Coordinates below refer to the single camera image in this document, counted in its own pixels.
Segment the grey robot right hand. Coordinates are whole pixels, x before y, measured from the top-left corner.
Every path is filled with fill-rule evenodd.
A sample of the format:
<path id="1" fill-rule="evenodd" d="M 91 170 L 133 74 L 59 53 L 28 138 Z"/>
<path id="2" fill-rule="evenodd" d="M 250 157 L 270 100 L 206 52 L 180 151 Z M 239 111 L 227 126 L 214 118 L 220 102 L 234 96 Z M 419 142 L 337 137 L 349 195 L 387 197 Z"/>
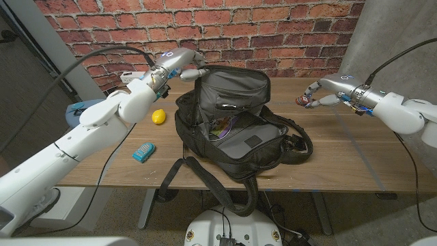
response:
<path id="1" fill-rule="evenodd" d="M 362 85 L 362 81 L 351 75 L 329 74 L 309 85 L 304 94 L 296 98 L 296 104 L 311 109 L 319 106 L 335 106 L 341 102 L 342 96 L 350 100 L 352 92 Z M 321 88 L 330 90 L 333 94 L 319 100 L 313 99 L 311 96 Z"/>

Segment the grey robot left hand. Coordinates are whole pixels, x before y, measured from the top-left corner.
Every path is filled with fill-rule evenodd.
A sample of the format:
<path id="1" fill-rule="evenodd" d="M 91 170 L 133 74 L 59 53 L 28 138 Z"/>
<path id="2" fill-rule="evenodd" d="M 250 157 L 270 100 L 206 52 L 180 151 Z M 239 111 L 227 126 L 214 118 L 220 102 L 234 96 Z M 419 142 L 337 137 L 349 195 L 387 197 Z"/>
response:
<path id="1" fill-rule="evenodd" d="M 210 73 L 210 69 L 203 68 L 206 64 L 203 55 L 184 47 L 175 48 L 163 53 L 161 57 L 156 60 L 155 66 L 162 68 L 165 72 L 165 77 L 168 77 L 174 70 L 190 64 L 196 65 L 197 68 L 183 70 L 180 74 L 182 81 L 194 81 Z"/>

